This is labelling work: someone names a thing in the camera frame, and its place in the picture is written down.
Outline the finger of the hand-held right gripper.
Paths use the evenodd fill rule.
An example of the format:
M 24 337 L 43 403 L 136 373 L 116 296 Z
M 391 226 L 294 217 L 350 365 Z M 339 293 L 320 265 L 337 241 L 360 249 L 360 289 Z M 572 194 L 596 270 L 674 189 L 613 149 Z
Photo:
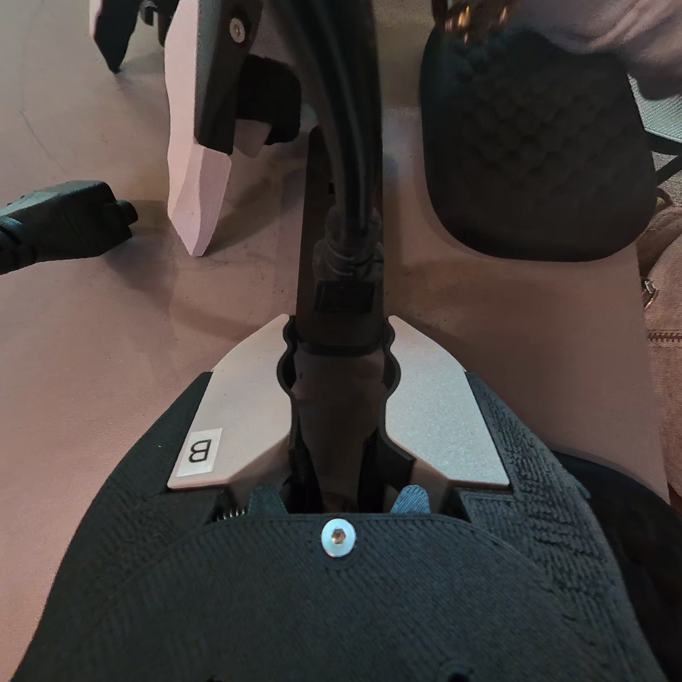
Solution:
M 112 73 L 121 70 L 130 38 L 140 18 L 157 22 L 158 42 L 164 47 L 178 1 L 92 1 L 91 37 Z
M 202 256 L 216 230 L 232 161 L 194 135 L 199 55 L 199 1 L 180 1 L 165 42 L 170 114 L 168 217 L 192 256 Z

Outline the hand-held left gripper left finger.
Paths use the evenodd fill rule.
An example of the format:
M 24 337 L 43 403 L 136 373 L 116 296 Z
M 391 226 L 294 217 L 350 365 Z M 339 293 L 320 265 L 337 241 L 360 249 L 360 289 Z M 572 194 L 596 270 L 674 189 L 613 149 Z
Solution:
M 251 493 L 280 488 L 291 473 L 289 394 L 277 377 L 287 351 L 281 314 L 232 348 L 214 367 L 167 486 L 227 486 Z

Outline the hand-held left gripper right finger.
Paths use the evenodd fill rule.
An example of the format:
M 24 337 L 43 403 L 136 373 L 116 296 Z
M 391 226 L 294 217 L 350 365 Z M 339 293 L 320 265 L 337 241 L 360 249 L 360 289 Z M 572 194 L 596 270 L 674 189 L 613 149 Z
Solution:
M 452 488 L 508 490 L 509 477 L 464 367 L 395 315 L 387 319 L 388 395 L 381 406 L 381 475 L 430 501 Z

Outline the black power strip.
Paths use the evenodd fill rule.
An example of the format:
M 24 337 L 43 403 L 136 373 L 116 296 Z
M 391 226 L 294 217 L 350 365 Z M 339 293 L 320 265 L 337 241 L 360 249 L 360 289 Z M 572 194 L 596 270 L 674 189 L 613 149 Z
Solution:
M 319 125 L 308 137 L 302 237 L 295 304 L 295 326 L 300 345 L 309 353 L 337 357 L 362 357 L 381 343 L 384 315 L 384 284 L 374 292 L 372 310 L 362 314 L 322 313 L 314 308 L 315 245 L 325 234 L 325 219 L 335 203 L 333 174 Z

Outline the person's right forearm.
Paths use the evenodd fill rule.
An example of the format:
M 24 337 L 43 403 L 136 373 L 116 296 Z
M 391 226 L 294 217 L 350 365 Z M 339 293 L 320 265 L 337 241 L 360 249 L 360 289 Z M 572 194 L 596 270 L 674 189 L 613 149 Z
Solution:
M 680 1 L 519 1 L 509 26 L 569 52 L 614 53 L 647 99 L 681 95 Z

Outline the person's grey zip hoodie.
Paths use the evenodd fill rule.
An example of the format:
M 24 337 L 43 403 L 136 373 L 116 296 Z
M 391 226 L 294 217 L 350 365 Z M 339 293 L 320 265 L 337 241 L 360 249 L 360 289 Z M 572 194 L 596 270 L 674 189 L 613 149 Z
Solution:
M 635 241 L 646 339 L 672 505 L 681 511 L 681 205 L 660 190 Z

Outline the grey mesh office chair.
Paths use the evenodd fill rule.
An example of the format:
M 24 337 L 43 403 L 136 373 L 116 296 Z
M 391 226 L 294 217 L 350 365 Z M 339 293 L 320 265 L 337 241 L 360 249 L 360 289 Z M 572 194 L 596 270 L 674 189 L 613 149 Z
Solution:
M 644 98 L 632 76 L 628 77 L 652 153 L 672 156 L 656 173 L 657 185 L 681 172 L 681 97 Z

